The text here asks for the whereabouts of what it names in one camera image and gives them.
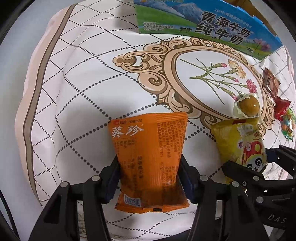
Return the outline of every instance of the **yellow snack bag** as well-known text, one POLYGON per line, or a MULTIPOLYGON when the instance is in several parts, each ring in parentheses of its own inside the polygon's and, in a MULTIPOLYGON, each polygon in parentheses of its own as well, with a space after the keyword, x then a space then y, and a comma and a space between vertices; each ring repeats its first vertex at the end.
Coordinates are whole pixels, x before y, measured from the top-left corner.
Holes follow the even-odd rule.
POLYGON ((189 206, 177 179, 187 118, 178 112, 111 120, 121 181, 115 209, 145 213, 189 206))
POLYGON ((222 163, 233 161, 257 172, 267 165, 258 118, 224 120, 212 125, 211 132, 222 163))

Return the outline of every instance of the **brown stripe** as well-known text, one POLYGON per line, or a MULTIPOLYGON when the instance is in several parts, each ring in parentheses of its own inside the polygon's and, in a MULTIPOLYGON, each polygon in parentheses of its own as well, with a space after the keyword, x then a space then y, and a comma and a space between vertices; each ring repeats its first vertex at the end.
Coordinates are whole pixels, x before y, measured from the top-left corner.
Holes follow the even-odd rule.
POLYGON ((30 106, 29 106, 29 109, 28 109, 28 112, 27 112, 27 115, 25 118, 24 127, 23 127, 23 136, 24 136, 25 146, 26 146, 26 159, 27 159, 27 169, 28 169, 29 181, 30 181, 32 190, 37 198, 38 198, 38 194, 37 194, 37 190, 36 190, 36 184, 35 184, 35 179, 34 179, 34 170, 33 170, 33 147, 32 147, 32 142, 31 142, 31 131, 32 131, 34 117, 35 117, 37 104, 38 104, 39 96, 40 96, 41 89, 42 89, 42 83, 43 83, 43 79, 44 79, 45 70, 46 70, 46 67, 48 64, 48 60, 52 54, 52 51, 53 51, 60 35, 62 34, 62 32, 67 24, 67 21, 71 15, 75 5, 76 4, 73 4, 72 6, 69 7, 57 32, 55 33, 54 37, 52 38, 50 44, 48 45, 48 47, 43 55, 42 61, 40 63, 39 69, 38 69, 34 94, 31 99, 30 106))

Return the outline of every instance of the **qr code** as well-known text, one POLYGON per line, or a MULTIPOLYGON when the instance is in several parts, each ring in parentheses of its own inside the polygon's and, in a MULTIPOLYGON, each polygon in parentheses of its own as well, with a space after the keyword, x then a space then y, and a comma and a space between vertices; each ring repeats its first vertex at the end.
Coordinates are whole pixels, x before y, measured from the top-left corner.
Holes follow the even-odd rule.
POLYGON ((124 194, 124 202, 126 204, 135 206, 135 207, 141 207, 141 199, 140 198, 131 198, 124 194))

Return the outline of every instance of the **candy wrapper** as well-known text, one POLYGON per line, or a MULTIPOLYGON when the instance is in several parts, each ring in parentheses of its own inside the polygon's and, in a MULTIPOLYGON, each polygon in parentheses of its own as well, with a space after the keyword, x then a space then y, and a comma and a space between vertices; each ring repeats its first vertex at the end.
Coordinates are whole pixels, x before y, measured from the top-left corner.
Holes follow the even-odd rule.
POLYGON ((283 100, 277 96, 276 107, 274 109, 274 118, 283 121, 283 116, 287 113, 288 107, 291 104, 289 100, 283 100))
POLYGON ((233 161, 257 172, 267 165, 257 123, 258 118, 230 119, 211 126, 222 163, 233 161))
POLYGON ((271 102, 275 106, 279 85, 281 83, 267 67, 263 71, 263 78, 263 87, 266 95, 270 98, 271 102))
POLYGON ((189 206, 177 178, 187 119, 185 112, 178 112, 111 120, 121 181, 115 209, 145 213, 189 206))
POLYGON ((260 106, 257 100, 257 94, 243 94, 243 96, 234 103, 234 116, 242 119, 260 116, 260 106))
POLYGON ((296 118, 291 108, 288 108, 287 113, 283 116, 281 122, 281 132, 288 139, 293 141, 295 134, 296 118))

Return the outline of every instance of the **blue milk box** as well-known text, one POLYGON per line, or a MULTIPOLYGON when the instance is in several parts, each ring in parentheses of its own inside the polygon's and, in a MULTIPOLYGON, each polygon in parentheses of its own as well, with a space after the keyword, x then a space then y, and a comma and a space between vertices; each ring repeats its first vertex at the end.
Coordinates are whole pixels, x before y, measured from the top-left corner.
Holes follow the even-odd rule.
POLYGON ((222 0, 134 0, 142 34, 213 40, 263 59, 283 44, 255 16, 222 0))

